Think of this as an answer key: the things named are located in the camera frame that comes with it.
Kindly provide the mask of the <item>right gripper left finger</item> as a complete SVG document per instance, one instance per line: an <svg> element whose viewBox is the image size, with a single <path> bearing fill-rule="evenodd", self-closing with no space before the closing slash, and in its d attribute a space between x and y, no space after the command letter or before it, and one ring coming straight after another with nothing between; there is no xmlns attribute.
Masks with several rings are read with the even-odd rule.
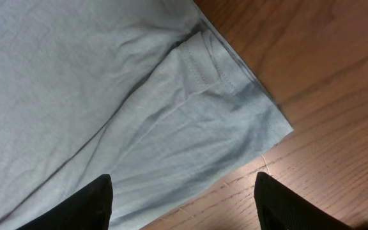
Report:
<svg viewBox="0 0 368 230"><path fill-rule="evenodd" d="M108 230L113 190L103 174L19 230Z"/></svg>

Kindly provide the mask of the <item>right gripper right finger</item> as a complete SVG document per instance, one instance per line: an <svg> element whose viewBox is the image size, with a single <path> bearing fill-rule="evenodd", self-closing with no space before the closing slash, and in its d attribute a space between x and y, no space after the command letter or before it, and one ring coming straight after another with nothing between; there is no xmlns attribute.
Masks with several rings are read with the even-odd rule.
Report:
<svg viewBox="0 0 368 230"><path fill-rule="evenodd" d="M261 230L353 229L265 172L257 174L254 199Z"/></svg>

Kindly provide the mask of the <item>light blue t-shirt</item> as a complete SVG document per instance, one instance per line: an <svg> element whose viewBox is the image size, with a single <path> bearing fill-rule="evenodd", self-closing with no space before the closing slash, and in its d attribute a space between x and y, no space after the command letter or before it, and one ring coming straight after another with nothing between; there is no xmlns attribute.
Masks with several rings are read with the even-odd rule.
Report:
<svg viewBox="0 0 368 230"><path fill-rule="evenodd" d="M193 1L0 0L0 229L101 174L140 229L291 130Z"/></svg>

